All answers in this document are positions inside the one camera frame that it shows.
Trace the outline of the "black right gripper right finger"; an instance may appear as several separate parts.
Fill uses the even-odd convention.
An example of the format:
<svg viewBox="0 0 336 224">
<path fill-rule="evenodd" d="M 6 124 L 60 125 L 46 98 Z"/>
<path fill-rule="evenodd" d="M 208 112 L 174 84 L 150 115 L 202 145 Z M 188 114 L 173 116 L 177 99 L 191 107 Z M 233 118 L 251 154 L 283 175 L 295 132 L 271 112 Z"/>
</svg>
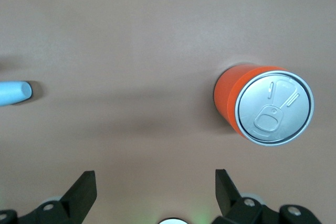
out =
<svg viewBox="0 0 336 224">
<path fill-rule="evenodd" d="M 243 197 L 224 169 L 215 171 L 215 194 L 221 211 L 212 224 L 322 224 L 307 208 L 282 205 L 274 211 L 251 197 Z"/>
</svg>

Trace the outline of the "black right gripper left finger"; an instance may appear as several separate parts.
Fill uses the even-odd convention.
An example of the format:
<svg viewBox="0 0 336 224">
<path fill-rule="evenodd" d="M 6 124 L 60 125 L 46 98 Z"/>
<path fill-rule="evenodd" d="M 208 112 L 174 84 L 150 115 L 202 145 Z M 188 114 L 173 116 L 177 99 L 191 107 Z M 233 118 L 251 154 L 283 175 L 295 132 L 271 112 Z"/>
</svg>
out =
<svg viewBox="0 0 336 224">
<path fill-rule="evenodd" d="M 95 172 L 85 171 L 59 200 L 47 201 L 21 217 L 13 209 L 0 210 L 0 224 L 82 224 L 96 199 Z"/>
</svg>

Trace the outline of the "light blue plastic cup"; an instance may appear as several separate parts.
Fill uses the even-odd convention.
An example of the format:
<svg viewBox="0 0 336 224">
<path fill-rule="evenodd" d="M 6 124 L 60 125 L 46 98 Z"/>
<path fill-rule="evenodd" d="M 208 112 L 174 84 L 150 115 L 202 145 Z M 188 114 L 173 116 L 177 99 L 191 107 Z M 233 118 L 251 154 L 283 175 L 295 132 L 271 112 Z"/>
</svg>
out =
<svg viewBox="0 0 336 224">
<path fill-rule="evenodd" d="M 7 106 L 31 98 L 33 90 L 26 81 L 0 82 L 0 106 Z"/>
</svg>

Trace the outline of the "orange can with silver lid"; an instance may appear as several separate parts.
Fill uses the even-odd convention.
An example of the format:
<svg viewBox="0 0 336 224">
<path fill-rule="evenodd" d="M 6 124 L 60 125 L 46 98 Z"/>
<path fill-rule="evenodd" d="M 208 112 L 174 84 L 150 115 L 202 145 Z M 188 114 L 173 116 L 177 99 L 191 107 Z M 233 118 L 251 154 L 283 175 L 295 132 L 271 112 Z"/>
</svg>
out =
<svg viewBox="0 0 336 224">
<path fill-rule="evenodd" d="M 277 66 L 232 66 L 217 79 L 213 98 L 219 114 L 239 135 L 262 146 L 294 140 L 314 112 L 308 84 Z"/>
</svg>

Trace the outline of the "brown table cover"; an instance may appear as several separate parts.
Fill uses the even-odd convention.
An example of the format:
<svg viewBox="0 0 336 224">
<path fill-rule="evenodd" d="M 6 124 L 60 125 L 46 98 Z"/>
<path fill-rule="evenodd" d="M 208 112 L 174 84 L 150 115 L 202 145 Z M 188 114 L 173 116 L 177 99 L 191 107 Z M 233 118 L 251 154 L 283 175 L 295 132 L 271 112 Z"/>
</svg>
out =
<svg viewBox="0 0 336 224">
<path fill-rule="evenodd" d="M 308 128 L 264 147 L 215 109 L 228 67 L 280 66 L 310 86 Z M 215 171 L 278 210 L 336 224 L 336 0 L 0 0 L 0 81 L 34 96 L 0 107 L 0 209 L 24 215 L 86 170 L 83 224 L 209 224 Z"/>
</svg>

